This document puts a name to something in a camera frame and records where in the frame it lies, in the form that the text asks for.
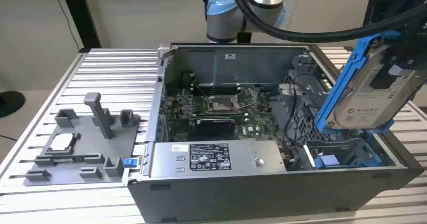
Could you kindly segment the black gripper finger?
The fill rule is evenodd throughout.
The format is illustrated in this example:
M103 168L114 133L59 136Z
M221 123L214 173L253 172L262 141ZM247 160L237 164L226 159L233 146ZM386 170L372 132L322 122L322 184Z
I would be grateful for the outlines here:
M413 67L416 52L406 51L404 55L396 55L396 52L397 50L382 50L372 54L372 57L377 58L378 64L382 65L382 69L370 84L374 89L389 89L398 77L409 77L409 83L405 84L408 89L418 88L418 83L410 77L416 73Z

